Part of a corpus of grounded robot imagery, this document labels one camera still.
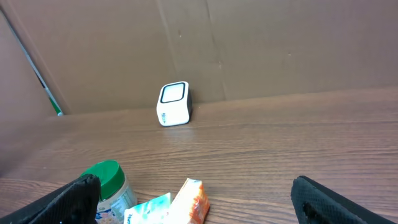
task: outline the plastic jar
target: plastic jar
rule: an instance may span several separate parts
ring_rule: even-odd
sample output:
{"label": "plastic jar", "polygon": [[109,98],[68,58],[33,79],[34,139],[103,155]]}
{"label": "plastic jar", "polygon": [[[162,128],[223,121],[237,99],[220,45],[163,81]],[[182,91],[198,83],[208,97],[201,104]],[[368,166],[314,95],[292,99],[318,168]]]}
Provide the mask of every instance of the plastic jar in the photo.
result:
{"label": "plastic jar", "polygon": [[103,161],[90,167],[82,175],[93,174],[101,181],[95,220],[98,224],[122,224],[125,209],[137,205],[137,197],[129,186],[117,161]]}

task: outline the green lid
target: green lid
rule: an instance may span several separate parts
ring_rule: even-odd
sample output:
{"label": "green lid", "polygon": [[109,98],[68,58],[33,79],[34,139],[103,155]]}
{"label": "green lid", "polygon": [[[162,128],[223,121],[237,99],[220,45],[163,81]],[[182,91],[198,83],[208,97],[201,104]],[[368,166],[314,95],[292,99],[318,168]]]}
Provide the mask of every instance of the green lid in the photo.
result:
{"label": "green lid", "polygon": [[101,181],[101,198],[105,200],[116,193],[124,183],[124,172],[119,163],[114,160],[99,162],[86,171],[82,175],[93,174]]}

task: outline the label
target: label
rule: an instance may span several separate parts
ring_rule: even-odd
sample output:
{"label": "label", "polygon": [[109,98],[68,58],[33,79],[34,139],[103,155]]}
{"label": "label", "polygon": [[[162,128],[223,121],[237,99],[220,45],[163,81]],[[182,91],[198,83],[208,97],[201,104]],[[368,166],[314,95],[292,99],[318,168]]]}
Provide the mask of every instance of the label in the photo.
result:
{"label": "label", "polygon": [[123,224],[124,211],[137,205],[137,198],[128,186],[122,194],[114,196],[98,204],[95,215],[98,224]]}
{"label": "label", "polygon": [[166,123],[166,113],[162,113],[162,121],[164,124]]}
{"label": "label", "polygon": [[166,222],[166,217],[170,208],[171,193],[154,198],[149,202],[134,206],[125,211],[126,217],[124,224],[162,224]]}

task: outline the orange package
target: orange package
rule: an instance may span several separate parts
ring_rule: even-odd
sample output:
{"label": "orange package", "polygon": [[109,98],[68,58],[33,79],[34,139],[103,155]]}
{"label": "orange package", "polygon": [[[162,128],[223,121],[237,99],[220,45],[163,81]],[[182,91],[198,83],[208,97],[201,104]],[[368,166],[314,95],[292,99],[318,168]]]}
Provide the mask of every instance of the orange package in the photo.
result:
{"label": "orange package", "polygon": [[202,182],[188,178],[170,206],[168,223],[202,224],[209,207]]}

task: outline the small white cube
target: small white cube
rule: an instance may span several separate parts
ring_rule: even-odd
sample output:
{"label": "small white cube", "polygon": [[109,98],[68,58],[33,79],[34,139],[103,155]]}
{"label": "small white cube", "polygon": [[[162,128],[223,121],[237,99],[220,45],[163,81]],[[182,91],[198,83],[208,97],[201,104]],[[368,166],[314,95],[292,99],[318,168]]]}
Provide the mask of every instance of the small white cube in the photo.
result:
{"label": "small white cube", "polygon": [[165,127],[188,123],[192,112],[189,84],[176,82],[163,86],[156,112],[159,123]]}

